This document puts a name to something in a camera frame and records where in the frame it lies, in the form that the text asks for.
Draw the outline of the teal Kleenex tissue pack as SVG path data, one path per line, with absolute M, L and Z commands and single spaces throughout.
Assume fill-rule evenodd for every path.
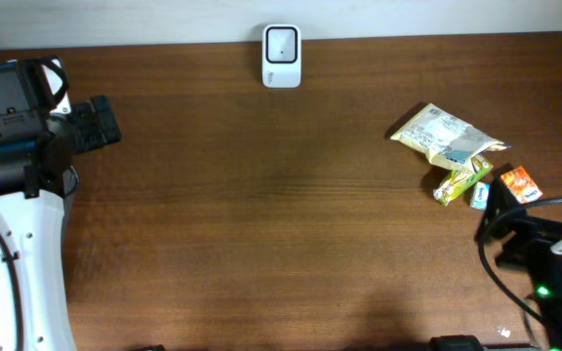
M 490 193 L 490 184 L 485 182 L 476 182 L 473 186 L 472 195 L 469 206 L 475 210 L 485 211 L 487 208 Z

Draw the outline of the orange juice carton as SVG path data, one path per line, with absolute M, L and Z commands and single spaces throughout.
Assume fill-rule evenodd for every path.
M 523 167 L 517 167 L 502 174 L 500 181 L 520 204 L 537 201 L 543 195 L 540 188 Z

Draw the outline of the green juice carton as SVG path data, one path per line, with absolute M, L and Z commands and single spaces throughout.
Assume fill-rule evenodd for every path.
M 485 177 L 494 165 L 484 156 L 476 155 L 471 158 L 471 170 L 452 170 L 433 191 L 433 197 L 439 203 L 447 206 L 457 199 L 468 188 Z

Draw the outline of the yellow white snack bag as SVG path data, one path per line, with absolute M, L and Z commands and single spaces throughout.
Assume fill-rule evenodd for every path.
M 399 128 L 392 140 L 422 153 L 427 161 L 446 170 L 472 172 L 472 158 L 486 151 L 503 151 L 508 145 L 473 125 L 429 103 Z

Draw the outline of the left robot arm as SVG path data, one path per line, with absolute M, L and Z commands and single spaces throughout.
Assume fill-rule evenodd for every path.
M 55 56 L 0 64 L 0 350 L 72 350 L 62 242 L 75 156 L 121 138 L 105 96 L 72 103 Z

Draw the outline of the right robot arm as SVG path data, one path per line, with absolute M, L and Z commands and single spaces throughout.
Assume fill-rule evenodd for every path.
M 494 180 L 475 241 L 490 279 L 526 317 L 544 326 L 551 350 L 562 350 L 562 197 L 521 204 L 501 180 Z M 485 246 L 493 241 L 503 241 L 495 258 L 498 268 L 530 277 L 530 298 L 538 311 L 512 292 L 492 269 Z

